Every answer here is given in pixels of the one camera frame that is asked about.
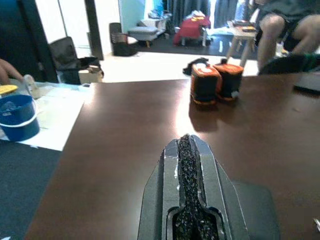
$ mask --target blue bucket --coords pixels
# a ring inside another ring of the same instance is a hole
[[[36,103],[28,95],[0,98],[0,127],[10,141],[18,142],[39,133]]]

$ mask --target person's leg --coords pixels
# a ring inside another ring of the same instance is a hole
[[[320,15],[303,18],[293,31],[292,37],[301,40],[292,53],[306,54],[316,51],[320,45]]]
[[[265,64],[275,56],[277,39],[285,28],[285,20],[278,15],[268,14],[261,23],[262,37],[258,45],[258,68],[261,70]]]

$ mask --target knee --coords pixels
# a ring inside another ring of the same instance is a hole
[[[263,34],[277,39],[285,28],[285,20],[278,15],[267,15],[260,24]]]
[[[308,28],[308,34],[312,36],[316,41],[320,41],[320,15],[315,17],[314,21]]]

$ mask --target gray cushion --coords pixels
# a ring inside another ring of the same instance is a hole
[[[154,35],[158,32],[158,28],[154,26],[136,26],[130,28],[129,34],[145,34],[145,35]]]

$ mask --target red cloth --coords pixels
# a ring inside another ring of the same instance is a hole
[[[180,30],[175,34],[173,39],[173,44],[178,45],[181,38],[193,38],[197,39],[201,36],[200,26],[210,27],[210,17],[206,16],[201,19],[199,16],[194,16],[193,18],[184,20],[180,26]]]

